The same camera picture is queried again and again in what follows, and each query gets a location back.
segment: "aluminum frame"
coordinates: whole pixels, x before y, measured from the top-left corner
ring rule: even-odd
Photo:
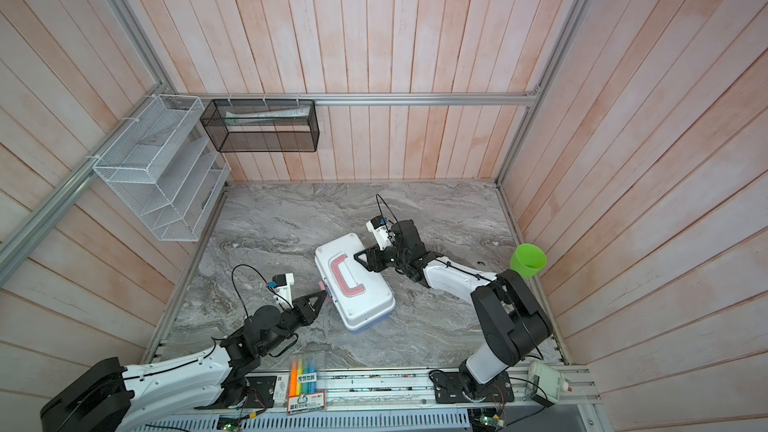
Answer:
[[[576,37],[576,33],[578,32],[581,24],[584,22],[584,18],[587,15],[587,10],[589,9],[589,6],[592,4],[592,2],[594,2],[594,0],[576,0],[574,3],[574,7],[571,9],[570,14],[568,15],[568,20],[566,21],[565,27],[563,28],[563,32],[558,38],[558,42],[554,48],[552,58],[547,63],[546,69],[544,69],[542,81],[539,83],[538,87],[536,87],[536,100],[530,105],[529,108],[526,109],[523,120],[520,123],[520,127],[518,128],[518,131],[512,140],[512,145],[509,147],[509,150],[507,150],[504,163],[498,174],[498,177],[496,178],[497,183],[503,184],[509,176],[509,173],[512,170],[512,164],[520,153],[520,149],[522,148],[525,137],[530,132],[534,119],[538,115],[538,112],[544,103],[544,99],[546,99],[547,94],[552,88],[552,82],[554,81],[557,73],[560,71],[564,58],[570,51],[574,42],[574,38]]]
[[[530,106],[535,92],[523,93],[231,93],[203,94],[204,102],[213,99],[313,100],[316,106]]]
[[[136,17],[130,12],[125,0],[106,0],[112,11],[125,28],[131,42],[144,59],[144,63],[152,73],[156,86],[142,98],[128,114],[136,117],[155,95],[175,93],[173,85],[168,80],[162,65],[142,31]],[[88,190],[96,178],[93,166],[101,154],[110,147],[112,142],[128,127],[129,120],[121,120],[101,142],[91,150],[90,155],[83,160],[46,197],[43,203],[36,207],[24,222],[19,224],[8,239],[0,245],[0,287],[13,276],[14,272],[24,263],[32,251],[40,245],[46,235],[56,226],[58,221],[67,213],[70,207]]]

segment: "wooden plank wall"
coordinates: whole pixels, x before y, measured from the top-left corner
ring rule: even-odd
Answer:
[[[616,430],[766,429],[766,2],[596,0],[504,184]]]
[[[129,0],[179,91],[524,92],[573,0]],[[516,106],[320,107],[317,153],[238,181],[496,177]]]
[[[105,0],[0,0],[0,241],[154,80]],[[97,181],[0,291],[0,416],[40,407],[97,361],[140,360],[189,253]]]

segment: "white device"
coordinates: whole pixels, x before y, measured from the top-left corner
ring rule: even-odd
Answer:
[[[384,250],[389,245],[392,245],[392,241],[389,239],[389,229],[386,226],[386,222],[377,226],[374,226],[373,220],[366,222],[366,228],[368,232],[373,234],[376,239],[376,243],[379,244],[379,250]]]
[[[278,297],[275,297],[275,302],[279,307],[281,307],[283,310],[286,311],[290,308],[288,304],[293,303],[293,297],[291,296],[290,286],[294,284],[294,281],[293,281],[293,274],[289,273],[289,274],[283,274],[283,275],[285,275],[285,284],[284,285],[281,283],[276,284],[273,290],[275,291],[275,294],[279,295],[284,299],[283,300]],[[282,275],[277,275],[274,278],[279,278],[279,277],[282,277]]]
[[[395,295],[384,277],[367,271],[354,259],[363,249],[357,234],[347,234],[315,250],[315,264],[322,281],[344,326],[351,331],[358,331],[395,309]]]
[[[560,400],[561,392],[571,391],[568,377],[560,370],[555,370],[539,360],[531,363],[528,369],[528,380],[538,387],[528,384],[525,389],[526,395],[546,407],[555,405]]]

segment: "marble floor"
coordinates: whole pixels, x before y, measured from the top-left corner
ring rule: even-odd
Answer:
[[[267,278],[292,272],[293,296],[319,290],[315,248],[354,232],[373,245],[365,222],[378,215],[381,194],[400,220],[412,218],[427,248],[461,264],[489,271],[508,266],[514,239],[495,187],[487,182],[283,183],[233,186],[190,284],[162,359],[210,346],[242,325],[245,312],[230,281],[236,264],[250,264]],[[427,289],[388,269],[396,298],[392,314],[352,333],[326,302],[320,316],[299,329],[291,352],[324,350],[328,368],[456,367],[483,342],[474,307]],[[274,296],[245,267],[235,281],[248,310],[273,304]],[[541,346],[557,363],[551,338]],[[284,368],[290,354],[264,358],[262,368]]]

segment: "pink handle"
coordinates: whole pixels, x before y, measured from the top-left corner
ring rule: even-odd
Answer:
[[[336,283],[341,287],[342,294],[347,297],[354,297],[355,295],[360,295],[365,292],[366,286],[358,284],[356,287],[350,288],[350,286],[346,284],[346,280],[344,280],[344,276],[341,275],[341,271],[339,270],[339,264],[345,260],[346,254],[341,254],[339,257],[334,258],[333,262],[331,262],[331,272],[333,272],[333,277],[336,277]]]

